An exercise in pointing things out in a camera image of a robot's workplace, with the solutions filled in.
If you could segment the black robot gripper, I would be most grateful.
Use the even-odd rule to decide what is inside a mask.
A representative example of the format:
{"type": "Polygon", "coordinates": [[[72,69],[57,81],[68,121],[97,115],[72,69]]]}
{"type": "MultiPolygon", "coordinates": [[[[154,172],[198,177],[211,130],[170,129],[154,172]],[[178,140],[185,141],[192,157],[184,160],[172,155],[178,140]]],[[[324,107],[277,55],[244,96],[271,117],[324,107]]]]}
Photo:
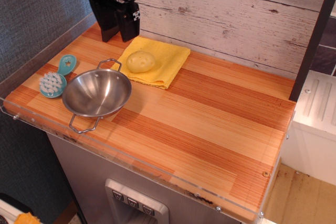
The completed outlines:
{"type": "Polygon", "coordinates": [[[89,0],[89,3],[103,42],[108,42],[119,31],[124,42],[139,35],[140,10],[135,0],[89,0]]]}

